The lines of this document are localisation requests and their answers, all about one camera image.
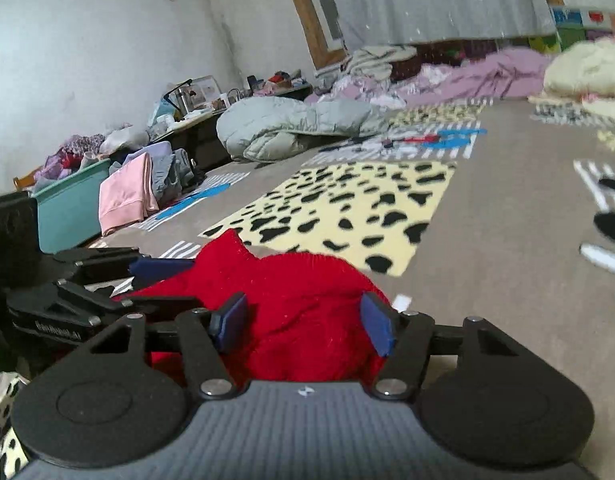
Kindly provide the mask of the red knit sweater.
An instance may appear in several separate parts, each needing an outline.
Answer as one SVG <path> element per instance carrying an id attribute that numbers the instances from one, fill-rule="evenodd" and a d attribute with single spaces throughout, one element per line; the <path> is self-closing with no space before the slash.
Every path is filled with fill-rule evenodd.
<path id="1" fill-rule="evenodd" d="M 309 252 L 257 257 L 234 230 L 206 244 L 190 270 L 138 290 L 140 297 L 194 297 L 218 309 L 245 294 L 248 318 L 222 358 L 238 385 L 370 384 L 385 360 L 361 321 L 362 296 L 379 288 L 345 260 Z"/>

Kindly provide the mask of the pile of clothes in bin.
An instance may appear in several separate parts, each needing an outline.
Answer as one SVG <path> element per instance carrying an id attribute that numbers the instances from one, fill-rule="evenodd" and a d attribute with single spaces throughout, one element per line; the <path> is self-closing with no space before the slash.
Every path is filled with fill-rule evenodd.
<path id="1" fill-rule="evenodd" d="M 33 172 L 33 193 L 38 193 L 49 185 L 72 176 L 77 171 L 94 165 L 96 162 L 123 150 L 137 151 L 150 141 L 146 130 L 125 126 L 97 133 L 93 136 L 74 134 L 64 141 L 58 150 L 50 155 L 45 163 Z"/>

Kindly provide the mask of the pink folded sweatshirt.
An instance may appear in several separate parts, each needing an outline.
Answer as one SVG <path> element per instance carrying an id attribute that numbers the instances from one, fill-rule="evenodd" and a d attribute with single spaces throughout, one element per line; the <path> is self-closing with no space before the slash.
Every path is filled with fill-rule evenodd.
<path id="1" fill-rule="evenodd" d="M 158 211 L 151 177 L 151 157 L 141 154 L 101 183 L 98 216 L 103 236 Z"/>

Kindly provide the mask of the teal plastic storage bin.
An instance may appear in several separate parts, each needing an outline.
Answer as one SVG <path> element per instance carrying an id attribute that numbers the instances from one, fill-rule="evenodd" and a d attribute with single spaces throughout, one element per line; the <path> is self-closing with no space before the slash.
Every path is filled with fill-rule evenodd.
<path id="1" fill-rule="evenodd" d="M 33 193 L 43 252 L 70 249 L 100 234 L 99 188 L 109 167 L 109 159 L 100 160 Z"/>

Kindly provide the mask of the grey folded garment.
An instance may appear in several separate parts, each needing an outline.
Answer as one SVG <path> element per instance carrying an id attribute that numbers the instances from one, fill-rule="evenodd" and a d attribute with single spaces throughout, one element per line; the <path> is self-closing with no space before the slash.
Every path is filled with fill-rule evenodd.
<path id="1" fill-rule="evenodd" d="M 181 196 L 182 190 L 194 179 L 194 172 L 183 148 L 152 157 L 151 162 L 151 191 L 158 206 L 163 208 Z"/>

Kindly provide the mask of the lavender folded garment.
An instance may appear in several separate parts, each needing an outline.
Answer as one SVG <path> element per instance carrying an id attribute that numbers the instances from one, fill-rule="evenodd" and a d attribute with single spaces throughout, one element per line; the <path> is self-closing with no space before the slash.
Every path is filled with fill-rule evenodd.
<path id="1" fill-rule="evenodd" d="M 144 148 L 140 148 L 140 150 L 127 155 L 124 160 L 124 165 L 128 164 L 135 158 L 144 154 L 149 155 L 151 158 L 168 156 L 173 154 L 173 148 L 168 141 L 161 141 L 149 144 Z"/>

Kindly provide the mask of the cartoon patchwork bed cover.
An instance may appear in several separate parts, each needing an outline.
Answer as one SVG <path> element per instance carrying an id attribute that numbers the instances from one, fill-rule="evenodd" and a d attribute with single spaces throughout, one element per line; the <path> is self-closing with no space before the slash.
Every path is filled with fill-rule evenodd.
<path id="1" fill-rule="evenodd" d="M 363 382 L 250 380 L 189 392 L 177 315 L 122 312 L 81 344 L 39 338 L 0 408 L 1 479 L 589 479 L 603 418 L 603 341 L 582 327 L 612 287 L 579 246 L 615 251 L 615 178 L 577 166 L 573 135 L 516 104 L 486 110 L 466 155 L 324 154 L 254 169 L 109 248 L 193 259 L 234 230 L 257 257 L 309 252 L 365 274 L 400 313 L 435 322 L 412 401 Z"/>

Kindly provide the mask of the light grey puffer jacket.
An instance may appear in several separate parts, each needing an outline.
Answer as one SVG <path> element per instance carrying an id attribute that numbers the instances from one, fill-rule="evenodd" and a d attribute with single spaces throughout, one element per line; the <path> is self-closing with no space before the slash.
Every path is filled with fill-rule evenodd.
<path id="1" fill-rule="evenodd" d="M 309 104 L 280 96 L 253 96 L 231 105 L 216 122 L 220 143 L 234 160 L 279 162 L 328 138 L 365 138 L 389 130 L 388 114 L 366 102 Z"/>

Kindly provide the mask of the striped folded cloth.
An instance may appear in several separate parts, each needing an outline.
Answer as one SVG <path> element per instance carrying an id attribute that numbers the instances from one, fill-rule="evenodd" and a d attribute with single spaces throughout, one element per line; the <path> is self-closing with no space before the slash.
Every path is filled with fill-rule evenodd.
<path id="1" fill-rule="evenodd" d="M 407 61 L 416 54 L 417 48 L 413 46 L 363 47 L 347 55 L 339 63 L 316 70 L 314 77 L 319 79 L 339 74 L 385 80 L 392 74 L 393 63 Z"/>

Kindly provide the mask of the purple blanket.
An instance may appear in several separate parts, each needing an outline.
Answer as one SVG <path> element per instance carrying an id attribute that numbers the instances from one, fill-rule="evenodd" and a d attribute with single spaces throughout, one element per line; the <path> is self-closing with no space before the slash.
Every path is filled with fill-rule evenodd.
<path id="1" fill-rule="evenodd" d="M 344 75 L 330 91 L 313 93 L 306 102 L 350 100 L 403 110 L 459 100 L 521 99 L 542 92 L 550 62 L 550 56 L 533 49 L 506 48 L 458 67 L 425 64 L 400 82 Z"/>

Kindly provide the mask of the cream fluffy blanket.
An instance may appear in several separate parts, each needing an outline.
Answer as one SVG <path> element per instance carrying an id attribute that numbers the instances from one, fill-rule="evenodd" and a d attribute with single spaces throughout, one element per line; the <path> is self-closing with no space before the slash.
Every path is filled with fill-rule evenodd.
<path id="1" fill-rule="evenodd" d="M 528 100 L 573 104 L 615 122 L 615 36 L 581 41 L 558 54 L 545 70 L 543 90 Z"/>

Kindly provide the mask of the grey dotted curtain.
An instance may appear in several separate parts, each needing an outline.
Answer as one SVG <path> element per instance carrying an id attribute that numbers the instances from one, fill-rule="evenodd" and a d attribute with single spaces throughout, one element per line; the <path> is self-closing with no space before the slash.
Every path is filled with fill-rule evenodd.
<path id="1" fill-rule="evenodd" d="M 335 0 L 345 47 L 550 36 L 546 0 Z"/>

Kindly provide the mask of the colourful toy box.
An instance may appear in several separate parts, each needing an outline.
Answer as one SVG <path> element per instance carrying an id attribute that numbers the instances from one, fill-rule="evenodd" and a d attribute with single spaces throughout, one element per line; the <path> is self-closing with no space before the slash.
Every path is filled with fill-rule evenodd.
<path id="1" fill-rule="evenodd" d="M 551 6 L 550 11 L 562 51 L 581 41 L 615 36 L 613 11 L 576 6 Z"/>

